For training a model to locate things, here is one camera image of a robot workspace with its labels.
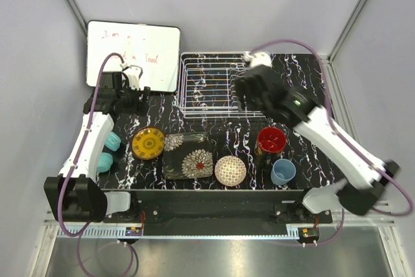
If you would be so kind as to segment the white wire dish rack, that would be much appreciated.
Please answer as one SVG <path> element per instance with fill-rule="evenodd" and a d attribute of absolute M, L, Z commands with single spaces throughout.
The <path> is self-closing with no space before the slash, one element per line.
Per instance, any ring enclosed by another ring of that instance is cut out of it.
<path fill-rule="evenodd" d="M 233 88 L 249 69 L 243 52 L 184 52 L 180 55 L 176 105 L 187 119 L 262 118 L 242 110 Z"/>

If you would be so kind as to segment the red white patterned bowl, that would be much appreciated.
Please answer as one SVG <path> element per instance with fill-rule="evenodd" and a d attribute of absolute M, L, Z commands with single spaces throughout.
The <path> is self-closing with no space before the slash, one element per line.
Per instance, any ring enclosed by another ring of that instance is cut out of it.
<path fill-rule="evenodd" d="M 246 166 L 236 156 L 224 156 L 215 165 L 215 177 L 227 187 L 238 186 L 246 177 Z"/>

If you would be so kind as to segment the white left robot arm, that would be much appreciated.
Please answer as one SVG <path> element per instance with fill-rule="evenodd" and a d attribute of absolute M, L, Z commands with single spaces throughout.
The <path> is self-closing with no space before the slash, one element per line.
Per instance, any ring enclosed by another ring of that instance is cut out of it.
<path fill-rule="evenodd" d="M 113 132 L 121 114 L 144 115 L 148 111 L 150 88 L 139 85 L 143 70 L 129 67 L 104 72 L 98 91 L 83 107 L 82 126 L 73 150 L 57 176 L 46 178 L 43 189 L 54 218 L 66 222 L 101 222 L 117 213 L 134 222 L 140 207 L 122 191 L 103 191 L 96 182 L 99 173 L 113 165 L 113 152 L 122 145 Z"/>

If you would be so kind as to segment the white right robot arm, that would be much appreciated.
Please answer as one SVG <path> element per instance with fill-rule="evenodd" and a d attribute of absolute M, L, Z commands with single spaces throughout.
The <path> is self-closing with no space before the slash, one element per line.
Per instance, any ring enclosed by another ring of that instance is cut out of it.
<path fill-rule="evenodd" d="M 294 207 L 297 220 L 308 223 L 324 210 L 342 207 L 354 215 L 366 215 L 400 170 L 392 160 L 384 162 L 362 148 L 345 131 L 335 132 L 326 109 L 305 88 L 287 88 L 269 66 L 258 65 L 233 81 L 241 108 L 262 112 L 293 129 L 316 145 L 343 173 L 345 179 L 312 188 Z"/>

